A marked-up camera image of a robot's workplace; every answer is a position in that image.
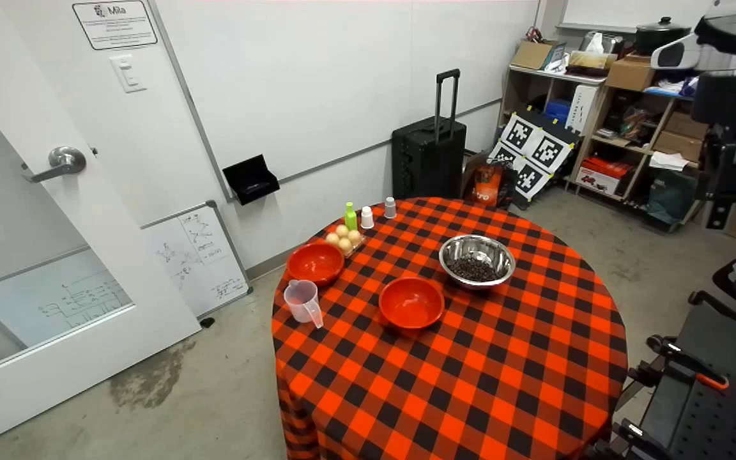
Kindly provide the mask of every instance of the black suitcase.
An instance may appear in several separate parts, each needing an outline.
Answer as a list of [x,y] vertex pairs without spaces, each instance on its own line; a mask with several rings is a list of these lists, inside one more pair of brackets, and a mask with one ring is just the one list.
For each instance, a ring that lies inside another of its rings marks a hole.
[[[453,80],[449,118],[440,118],[442,81]],[[390,133],[394,196],[461,196],[467,128],[454,123],[461,69],[438,73],[435,118]]]

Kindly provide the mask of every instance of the red bowl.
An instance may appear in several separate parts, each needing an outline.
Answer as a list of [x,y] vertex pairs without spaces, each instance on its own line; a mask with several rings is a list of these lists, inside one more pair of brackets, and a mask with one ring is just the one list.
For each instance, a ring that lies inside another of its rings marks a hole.
[[428,278],[394,278],[378,294],[378,313],[399,330],[425,330],[442,319],[442,289]]
[[319,287],[338,278],[344,265],[339,247],[314,239],[288,256],[287,270],[292,278],[309,278]]

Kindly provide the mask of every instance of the round table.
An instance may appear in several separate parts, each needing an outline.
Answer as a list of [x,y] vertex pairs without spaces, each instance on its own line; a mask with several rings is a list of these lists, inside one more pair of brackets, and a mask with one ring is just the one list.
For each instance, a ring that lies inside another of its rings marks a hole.
[[[559,458],[608,426],[626,375],[619,308],[594,267],[539,224],[457,198],[399,198],[319,292],[324,330],[274,294],[274,349],[288,458]],[[517,273],[471,292],[438,250],[457,233],[509,244]],[[442,283],[444,317],[388,330],[378,292]]]

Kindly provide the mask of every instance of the small bottle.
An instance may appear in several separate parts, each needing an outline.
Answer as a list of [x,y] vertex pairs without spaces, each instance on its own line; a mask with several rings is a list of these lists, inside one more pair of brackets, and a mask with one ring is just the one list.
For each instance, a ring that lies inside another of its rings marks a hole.
[[396,201],[394,196],[387,196],[387,219],[394,219],[396,216]]
[[348,229],[359,229],[359,210],[353,206],[353,201],[344,204],[344,228]]
[[361,229],[362,233],[373,229],[373,210],[370,206],[362,206],[362,211],[361,211]]

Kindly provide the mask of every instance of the stainless steel bowl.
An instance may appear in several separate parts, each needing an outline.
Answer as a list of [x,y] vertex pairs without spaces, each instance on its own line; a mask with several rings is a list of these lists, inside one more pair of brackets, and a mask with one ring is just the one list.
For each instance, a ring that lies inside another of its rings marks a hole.
[[471,289],[488,289],[509,282],[517,260],[504,242],[486,236],[454,236],[440,247],[442,270]]

